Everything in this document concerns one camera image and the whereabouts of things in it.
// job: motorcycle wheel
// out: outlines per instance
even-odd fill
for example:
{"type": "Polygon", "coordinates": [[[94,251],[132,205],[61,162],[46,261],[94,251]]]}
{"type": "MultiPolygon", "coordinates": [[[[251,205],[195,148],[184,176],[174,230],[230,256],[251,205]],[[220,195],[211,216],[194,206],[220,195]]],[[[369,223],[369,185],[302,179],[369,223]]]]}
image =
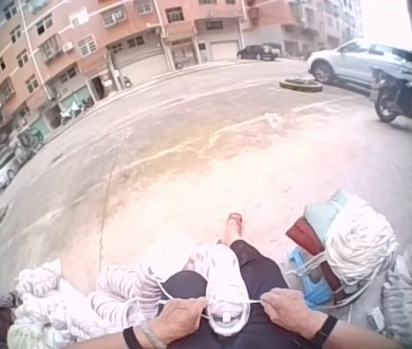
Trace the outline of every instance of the motorcycle wheel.
{"type": "Polygon", "coordinates": [[[394,97],[389,93],[380,90],[379,97],[375,102],[375,111],[377,113],[377,116],[383,122],[390,123],[397,117],[397,114],[395,112],[390,111],[387,107],[387,103],[393,102],[393,98],[394,97]]]}

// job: street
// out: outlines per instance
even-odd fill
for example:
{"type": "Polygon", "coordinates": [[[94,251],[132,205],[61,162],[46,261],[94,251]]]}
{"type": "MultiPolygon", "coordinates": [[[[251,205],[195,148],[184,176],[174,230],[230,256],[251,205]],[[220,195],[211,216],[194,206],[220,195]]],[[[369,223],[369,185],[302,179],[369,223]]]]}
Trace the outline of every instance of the street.
{"type": "Polygon", "coordinates": [[[0,196],[0,292],[61,258],[86,294],[101,267],[133,265],[174,231],[212,241],[241,212],[246,239],[283,262],[304,205],[337,188],[412,243],[412,121],[383,124],[362,95],[281,89],[305,62],[254,62],[162,81],[56,137],[0,196]]]}

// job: white suv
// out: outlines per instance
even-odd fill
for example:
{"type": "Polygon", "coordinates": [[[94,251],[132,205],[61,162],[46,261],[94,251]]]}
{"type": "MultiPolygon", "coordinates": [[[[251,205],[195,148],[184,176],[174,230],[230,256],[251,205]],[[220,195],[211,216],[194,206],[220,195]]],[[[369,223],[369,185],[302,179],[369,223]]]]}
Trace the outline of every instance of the white suv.
{"type": "Polygon", "coordinates": [[[395,76],[410,79],[412,51],[375,44],[365,39],[354,39],[337,49],[314,52],[307,60],[309,73],[322,83],[344,80],[369,85],[372,82],[372,67],[395,76]]]}

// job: black pants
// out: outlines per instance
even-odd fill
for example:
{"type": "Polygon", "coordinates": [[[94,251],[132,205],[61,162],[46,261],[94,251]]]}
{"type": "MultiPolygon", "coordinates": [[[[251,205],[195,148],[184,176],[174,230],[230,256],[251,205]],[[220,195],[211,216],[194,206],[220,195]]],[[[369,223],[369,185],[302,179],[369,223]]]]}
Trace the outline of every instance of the black pants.
{"type": "MultiPolygon", "coordinates": [[[[245,241],[235,241],[231,249],[236,253],[241,276],[248,289],[249,299],[258,300],[261,294],[274,287],[288,288],[280,268],[273,260],[264,257],[257,249],[245,241]]],[[[206,296],[206,279],[191,270],[180,271],[163,285],[175,298],[198,298],[206,296]]],[[[247,325],[236,335],[219,339],[206,319],[201,319],[199,330],[169,345],[171,349],[292,349],[299,346],[294,340],[301,337],[274,325],[264,312],[261,304],[251,304],[251,314],[247,325]]]]}

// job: sky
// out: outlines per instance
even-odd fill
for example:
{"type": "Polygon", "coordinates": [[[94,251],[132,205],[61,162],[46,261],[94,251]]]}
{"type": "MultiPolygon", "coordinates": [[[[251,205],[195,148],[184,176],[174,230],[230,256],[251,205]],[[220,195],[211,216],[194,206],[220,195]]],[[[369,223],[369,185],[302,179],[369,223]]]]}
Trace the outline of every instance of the sky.
{"type": "Polygon", "coordinates": [[[360,4],[363,32],[367,39],[412,49],[412,29],[406,0],[360,0],[360,4]]]}

